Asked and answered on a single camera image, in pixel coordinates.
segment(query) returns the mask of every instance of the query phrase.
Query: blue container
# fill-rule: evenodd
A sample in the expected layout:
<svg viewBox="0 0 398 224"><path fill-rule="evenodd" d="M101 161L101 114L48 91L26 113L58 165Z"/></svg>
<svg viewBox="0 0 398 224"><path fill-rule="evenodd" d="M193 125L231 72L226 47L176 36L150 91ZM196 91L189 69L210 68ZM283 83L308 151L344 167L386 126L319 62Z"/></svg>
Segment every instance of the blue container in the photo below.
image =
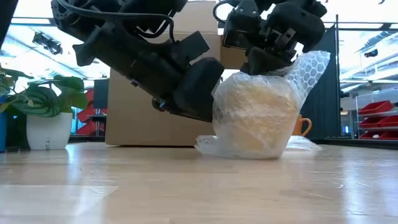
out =
<svg viewBox="0 0 398 224"><path fill-rule="evenodd" d="M6 99L5 96L0 97L0 103ZM0 153L6 151L6 134L7 134L7 115L6 112L0 113Z"/></svg>

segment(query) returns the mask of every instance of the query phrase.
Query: orange mug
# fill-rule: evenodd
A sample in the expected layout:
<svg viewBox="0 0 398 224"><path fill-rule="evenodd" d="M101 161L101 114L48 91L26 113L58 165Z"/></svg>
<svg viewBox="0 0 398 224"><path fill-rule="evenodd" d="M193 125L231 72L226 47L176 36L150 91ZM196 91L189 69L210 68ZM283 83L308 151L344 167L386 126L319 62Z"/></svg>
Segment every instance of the orange mug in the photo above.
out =
<svg viewBox="0 0 398 224"><path fill-rule="evenodd" d="M302 133L301 131L302 131L302 127L303 127L303 122L305 122L305 121L308 123L308 127L307 127L307 130L305 130L304 133ZM311 119L303 118L303 116L300 114L297 118L296 126L294 127L294 130L293 130L293 135L294 136L305 136L308 134L308 132L311 131L311 128L312 128Z"/></svg>

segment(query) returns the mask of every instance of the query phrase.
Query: wooden floor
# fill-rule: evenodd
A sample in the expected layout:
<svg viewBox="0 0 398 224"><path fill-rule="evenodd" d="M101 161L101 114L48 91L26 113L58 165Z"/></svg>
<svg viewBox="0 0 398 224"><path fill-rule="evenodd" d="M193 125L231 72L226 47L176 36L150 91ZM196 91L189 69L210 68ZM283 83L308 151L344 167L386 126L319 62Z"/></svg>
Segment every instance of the wooden floor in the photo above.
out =
<svg viewBox="0 0 398 224"><path fill-rule="evenodd" d="M239 161L87 143L0 154L0 223L396 224L398 151Z"/></svg>

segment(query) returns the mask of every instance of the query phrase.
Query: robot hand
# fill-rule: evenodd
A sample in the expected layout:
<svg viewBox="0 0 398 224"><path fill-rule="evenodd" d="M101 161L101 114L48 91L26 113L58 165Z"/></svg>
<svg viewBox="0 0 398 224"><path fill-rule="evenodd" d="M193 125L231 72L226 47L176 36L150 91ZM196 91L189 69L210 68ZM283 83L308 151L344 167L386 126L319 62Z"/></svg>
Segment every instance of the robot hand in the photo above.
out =
<svg viewBox="0 0 398 224"><path fill-rule="evenodd" d="M160 111L211 122L212 90L224 67L215 58L202 58L209 50L200 32L174 39L172 17L187 0L52 0L60 30L82 41L74 45L79 66L100 59L153 96ZM315 0L225 0L236 7L225 23L223 45L246 50L248 74L290 65L297 42L310 50L323 36L321 16L326 9ZM267 20L260 14L271 4ZM152 44L169 27L170 40Z"/></svg>

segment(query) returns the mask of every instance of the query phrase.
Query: white flower pot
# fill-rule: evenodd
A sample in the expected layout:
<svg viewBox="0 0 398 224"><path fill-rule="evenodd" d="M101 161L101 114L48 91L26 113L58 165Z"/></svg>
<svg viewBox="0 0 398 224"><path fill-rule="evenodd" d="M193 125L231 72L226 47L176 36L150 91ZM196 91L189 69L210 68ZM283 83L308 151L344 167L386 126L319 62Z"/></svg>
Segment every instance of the white flower pot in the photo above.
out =
<svg viewBox="0 0 398 224"><path fill-rule="evenodd" d="M72 113L53 118L27 116L26 135L31 150L64 149L72 126Z"/></svg>

